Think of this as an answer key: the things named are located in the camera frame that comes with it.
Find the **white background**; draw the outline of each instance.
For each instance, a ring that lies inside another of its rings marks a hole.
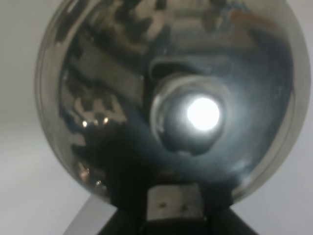
[[[1,235],[62,235],[89,198],[53,156],[35,109],[38,48],[60,2],[0,0]],[[288,2],[312,56],[313,2]],[[262,235],[313,233],[312,120],[311,97],[304,129],[291,155],[261,189],[233,207]]]

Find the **chrome surface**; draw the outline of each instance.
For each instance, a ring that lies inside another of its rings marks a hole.
[[[53,151],[91,192],[139,211],[153,185],[198,183],[214,211],[287,157],[310,82],[284,0],[65,0],[36,100]]]

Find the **bright light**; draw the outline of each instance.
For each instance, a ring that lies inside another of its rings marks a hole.
[[[213,100],[198,98],[188,107],[187,117],[196,129],[208,131],[219,123],[220,109]]]
[[[88,123],[86,121],[83,121],[83,127],[86,128],[88,126]]]

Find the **white wall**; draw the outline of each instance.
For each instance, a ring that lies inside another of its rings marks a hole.
[[[33,78],[38,46],[61,0],[0,0],[0,234],[61,235],[86,202],[41,131]],[[312,0],[289,0],[313,55]],[[313,98],[284,165],[233,209],[263,235],[310,235],[313,224]]]
[[[0,0],[0,234],[61,235],[88,199],[37,119],[34,70],[61,0]]]

